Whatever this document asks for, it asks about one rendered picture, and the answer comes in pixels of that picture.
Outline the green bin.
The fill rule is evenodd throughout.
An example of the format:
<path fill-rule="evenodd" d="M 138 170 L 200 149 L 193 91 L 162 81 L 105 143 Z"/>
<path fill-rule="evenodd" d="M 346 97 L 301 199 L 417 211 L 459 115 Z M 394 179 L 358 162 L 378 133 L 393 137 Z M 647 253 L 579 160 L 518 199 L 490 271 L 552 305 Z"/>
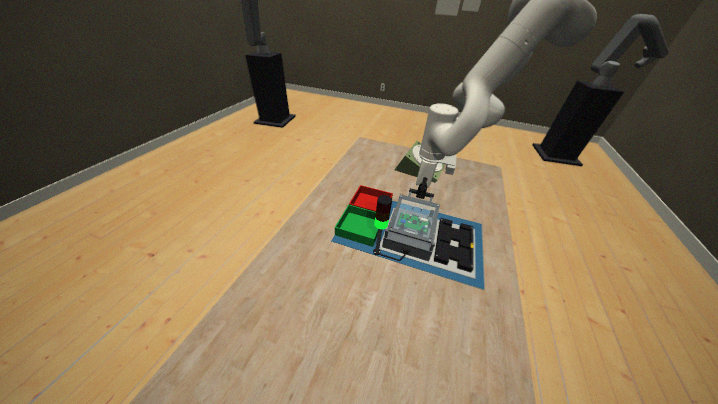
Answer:
<path fill-rule="evenodd" d="M 378 235 L 376 212 L 348 205 L 335 226 L 335 235 L 373 247 Z"/>

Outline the red open box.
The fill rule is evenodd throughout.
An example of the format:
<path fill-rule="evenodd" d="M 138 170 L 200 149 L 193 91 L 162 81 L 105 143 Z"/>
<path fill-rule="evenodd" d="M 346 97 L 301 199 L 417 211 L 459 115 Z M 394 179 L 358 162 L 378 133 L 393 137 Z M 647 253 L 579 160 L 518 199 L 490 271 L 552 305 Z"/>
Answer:
<path fill-rule="evenodd" d="M 376 212 L 377 200 L 381 195 L 392 198 L 393 193 L 360 185 L 349 205 Z"/>

